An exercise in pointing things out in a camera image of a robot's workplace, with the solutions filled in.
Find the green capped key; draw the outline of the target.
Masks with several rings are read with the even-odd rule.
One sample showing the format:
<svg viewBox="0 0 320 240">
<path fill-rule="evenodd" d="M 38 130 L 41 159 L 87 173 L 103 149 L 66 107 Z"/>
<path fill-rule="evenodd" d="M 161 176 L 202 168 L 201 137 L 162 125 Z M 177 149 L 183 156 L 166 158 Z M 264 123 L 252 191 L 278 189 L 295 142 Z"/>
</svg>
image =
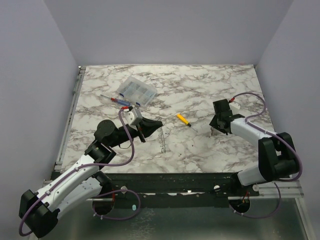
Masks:
<svg viewBox="0 0 320 240">
<path fill-rule="evenodd" d="M 216 136 L 218 134 L 218 131 L 215 128 L 211 127 L 210 130 L 211 130 L 211 134 L 210 134 L 211 136 Z"/>
</svg>

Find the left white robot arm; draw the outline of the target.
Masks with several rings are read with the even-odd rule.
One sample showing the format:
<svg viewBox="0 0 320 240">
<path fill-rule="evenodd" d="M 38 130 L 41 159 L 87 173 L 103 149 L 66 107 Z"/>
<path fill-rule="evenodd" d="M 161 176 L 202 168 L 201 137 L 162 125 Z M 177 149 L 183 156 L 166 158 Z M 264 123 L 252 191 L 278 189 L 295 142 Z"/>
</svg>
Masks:
<svg viewBox="0 0 320 240">
<path fill-rule="evenodd" d="M 22 237 L 35 234 L 42 238 L 51 232 L 68 210 L 90 198 L 114 196 L 117 190 L 101 170 L 111 167 L 116 156 L 113 147 L 134 138 L 142 142 L 163 126 L 160 120 L 145 117 L 120 121 L 116 127 L 111 120 L 101 121 L 94 132 L 94 141 L 67 171 L 37 191 L 27 190 L 20 199 L 18 233 Z"/>
</svg>

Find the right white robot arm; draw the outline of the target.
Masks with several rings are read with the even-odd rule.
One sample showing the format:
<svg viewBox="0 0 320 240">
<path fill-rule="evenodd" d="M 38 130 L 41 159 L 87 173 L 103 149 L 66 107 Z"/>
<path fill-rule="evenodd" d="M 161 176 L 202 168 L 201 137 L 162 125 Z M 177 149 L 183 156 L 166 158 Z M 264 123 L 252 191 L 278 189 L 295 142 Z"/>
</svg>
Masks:
<svg viewBox="0 0 320 240">
<path fill-rule="evenodd" d="M 227 99 L 213 102 L 214 117 L 211 128 L 225 134 L 233 134 L 257 148 L 257 165 L 232 175 L 229 189 L 240 196 L 253 184 L 283 180 L 297 174 L 302 163 L 297 155 L 291 136 L 268 131 L 251 123 L 241 114 L 234 114 Z"/>
</svg>

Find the clear plastic parts box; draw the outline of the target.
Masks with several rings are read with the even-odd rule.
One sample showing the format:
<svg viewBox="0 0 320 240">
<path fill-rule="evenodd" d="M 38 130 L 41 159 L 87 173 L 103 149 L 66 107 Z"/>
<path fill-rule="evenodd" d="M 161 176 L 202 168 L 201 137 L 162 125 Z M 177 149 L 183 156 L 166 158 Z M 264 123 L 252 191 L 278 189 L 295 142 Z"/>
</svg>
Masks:
<svg viewBox="0 0 320 240">
<path fill-rule="evenodd" d="M 132 76 L 129 76 L 116 92 L 131 103 L 146 107 L 156 96 L 157 90 Z"/>
</svg>

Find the blue red screwdriver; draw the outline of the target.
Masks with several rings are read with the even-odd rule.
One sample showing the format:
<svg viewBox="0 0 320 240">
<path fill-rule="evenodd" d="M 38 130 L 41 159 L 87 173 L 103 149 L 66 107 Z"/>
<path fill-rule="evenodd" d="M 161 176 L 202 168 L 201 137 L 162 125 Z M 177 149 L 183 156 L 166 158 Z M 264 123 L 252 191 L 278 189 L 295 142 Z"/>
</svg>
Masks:
<svg viewBox="0 0 320 240">
<path fill-rule="evenodd" d="M 111 100 L 114 103 L 117 103 L 119 105 L 125 106 L 125 107 L 130 107 L 131 106 L 131 103 L 126 101 L 126 100 L 121 100 L 121 99 L 118 99 L 118 98 L 109 97 L 109 96 L 106 96 L 106 95 L 103 95 L 103 94 L 101 94 L 100 96 L 105 98 L 105 99 Z"/>
</svg>

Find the yellow handled screwdriver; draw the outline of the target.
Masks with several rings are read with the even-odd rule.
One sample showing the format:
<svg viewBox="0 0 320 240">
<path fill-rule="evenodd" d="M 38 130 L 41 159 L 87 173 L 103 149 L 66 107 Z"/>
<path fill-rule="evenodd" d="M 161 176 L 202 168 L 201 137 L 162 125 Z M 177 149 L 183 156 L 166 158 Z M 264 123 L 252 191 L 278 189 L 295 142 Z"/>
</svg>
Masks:
<svg viewBox="0 0 320 240">
<path fill-rule="evenodd" d="M 181 114 L 178 113 L 176 116 L 177 116 L 177 118 L 178 118 L 184 125 L 186 125 L 187 127 L 193 129 L 194 131 L 196 131 L 196 130 L 192 127 L 191 123 L 190 123 L 187 119 L 185 119 Z"/>
</svg>

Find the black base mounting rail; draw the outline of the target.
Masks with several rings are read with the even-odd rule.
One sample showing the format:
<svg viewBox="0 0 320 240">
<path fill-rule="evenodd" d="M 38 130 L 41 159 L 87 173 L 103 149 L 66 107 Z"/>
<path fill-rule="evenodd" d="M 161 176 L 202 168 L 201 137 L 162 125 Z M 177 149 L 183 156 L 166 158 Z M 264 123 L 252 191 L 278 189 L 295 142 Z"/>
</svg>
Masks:
<svg viewBox="0 0 320 240">
<path fill-rule="evenodd" d="M 109 186 L 93 198 L 100 210 L 114 207 L 227 208 L 230 200 L 246 200 L 259 193 L 252 186 L 234 186 L 232 173 L 109 173 Z"/>
</svg>

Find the left aluminium side rail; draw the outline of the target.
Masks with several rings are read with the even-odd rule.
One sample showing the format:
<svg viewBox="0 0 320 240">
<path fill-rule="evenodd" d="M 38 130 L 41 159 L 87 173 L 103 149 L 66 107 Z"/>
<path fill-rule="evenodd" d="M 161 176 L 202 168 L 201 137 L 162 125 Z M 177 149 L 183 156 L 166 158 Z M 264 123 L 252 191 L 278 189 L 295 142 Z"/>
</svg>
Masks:
<svg viewBox="0 0 320 240">
<path fill-rule="evenodd" d="M 79 66 L 78 68 L 79 68 L 79 72 L 76 77 L 75 85 L 73 88 L 72 100 L 71 100 L 69 112 L 67 115 L 64 131 L 63 131 L 62 141 L 58 150 L 57 158 L 54 163 L 53 172 L 59 172 L 62 169 L 62 164 L 63 164 L 63 160 L 64 160 L 64 156 L 65 156 L 65 152 L 66 152 L 66 148 L 69 140 L 69 135 L 71 132 L 72 122 L 74 119 L 84 75 L 86 72 L 86 66 Z"/>
</svg>

